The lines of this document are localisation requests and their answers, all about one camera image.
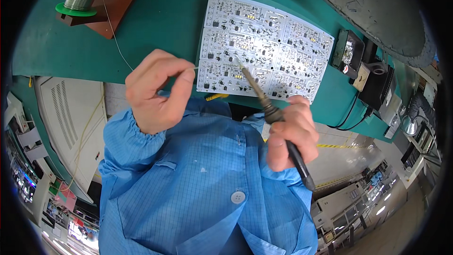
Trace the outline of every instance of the circuit board section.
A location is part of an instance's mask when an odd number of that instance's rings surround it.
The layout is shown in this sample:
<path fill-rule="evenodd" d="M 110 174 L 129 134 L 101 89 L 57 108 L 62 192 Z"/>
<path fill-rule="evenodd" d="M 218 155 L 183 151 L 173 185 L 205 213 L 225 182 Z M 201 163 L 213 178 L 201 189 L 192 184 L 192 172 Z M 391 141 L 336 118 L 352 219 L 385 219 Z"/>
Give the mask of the circuit board section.
<path fill-rule="evenodd" d="M 251 0 L 208 0 L 197 91 L 256 96 L 238 58 L 271 99 L 313 102 L 334 38 L 314 25 Z"/>

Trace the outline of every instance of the vent grille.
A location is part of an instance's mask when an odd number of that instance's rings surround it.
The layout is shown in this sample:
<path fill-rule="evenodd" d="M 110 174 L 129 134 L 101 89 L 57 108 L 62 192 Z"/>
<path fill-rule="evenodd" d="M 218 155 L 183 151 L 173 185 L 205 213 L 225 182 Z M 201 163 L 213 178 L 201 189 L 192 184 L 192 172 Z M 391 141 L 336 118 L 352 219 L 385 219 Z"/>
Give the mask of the vent grille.
<path fill-rule="evenodd" d="M 52 88 L 51 92 L 61 132 L 63 133 L 67 146 L 71 150 L 74 144 L 76 144 L 78 137 L 74 123 L 72 122 L 64 81 L 61 82 L 61 85 L 57 84 Z"/>

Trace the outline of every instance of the fingernail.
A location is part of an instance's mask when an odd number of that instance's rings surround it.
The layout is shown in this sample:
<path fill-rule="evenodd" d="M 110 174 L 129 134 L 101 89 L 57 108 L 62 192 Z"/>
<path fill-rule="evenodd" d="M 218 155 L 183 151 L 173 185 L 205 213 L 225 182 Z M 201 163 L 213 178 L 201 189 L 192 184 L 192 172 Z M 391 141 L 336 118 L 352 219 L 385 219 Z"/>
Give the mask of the fingernail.
<path fill-rule="evenodd" d="M 195 71 L 192 68 L 186 69 L 179 75 L 179 77 L 190 83 L 193 83 L 193 80 L 195 79 Z"/>
<path fill-rule="evenodd" d="M 267 141 L 267 145 L 271 146 L 271 147 L 279 147 L 279 146 L 283 145 L 284 142 L 285 142 L 285 140 L 283 138 L 272 137 L 272 138 L 269 138 L 269 140 Z"/>
<path fill-rule="evenodd" d="M 281 124 L 281 123 L 274 123 L 274 124 L 272 124 L 272 130 L 273 130 L 274 132 L 281 132 L 281 131 L 283 131 L 283 124 Z"/>

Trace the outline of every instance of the brown spool holder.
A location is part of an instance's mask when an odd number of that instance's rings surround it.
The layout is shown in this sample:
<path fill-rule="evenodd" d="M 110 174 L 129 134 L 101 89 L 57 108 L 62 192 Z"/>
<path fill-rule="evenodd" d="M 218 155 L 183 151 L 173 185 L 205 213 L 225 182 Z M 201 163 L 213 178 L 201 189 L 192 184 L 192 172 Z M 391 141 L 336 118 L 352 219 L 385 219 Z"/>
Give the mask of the brown spool holder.
<path fill-rule="evenodd" d="M 100 35 L 107 39 L 113 37 L 113 32 L 116 31 L 118 25 L 126 13 L 127 9 L 131 5 L 133 0 L 104 0 L 105 6 L 110 17 L 110 24 L 107 20 L 107 14 L 105 13 L 104 3 L 102 0 L 94 0 L 92 7 L 96 9 L 97 13 L 94 16 L 79 17 L 65 15 L 57 12 L 57 19 L 64 22 L 69 26 L 85 24 L 92 30 L 98 32 Z"/>

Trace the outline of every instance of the yellow connector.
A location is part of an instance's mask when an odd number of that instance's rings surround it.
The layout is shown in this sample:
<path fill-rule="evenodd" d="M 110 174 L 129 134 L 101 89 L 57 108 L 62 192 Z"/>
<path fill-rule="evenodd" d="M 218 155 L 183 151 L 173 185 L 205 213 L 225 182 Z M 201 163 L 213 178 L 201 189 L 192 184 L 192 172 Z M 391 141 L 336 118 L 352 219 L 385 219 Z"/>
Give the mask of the yellow connector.
<path fill-rule="evenodd" d="M 210 101 L 210 100 L 217 99 L 217 98 L 226 98 L 228 96 L 229 96 L 229 94 L 225 94 L 225 93 L 220 93 L 220 94 L 215 93 L 212 96 L 205 98 L 205 100 Z"/>

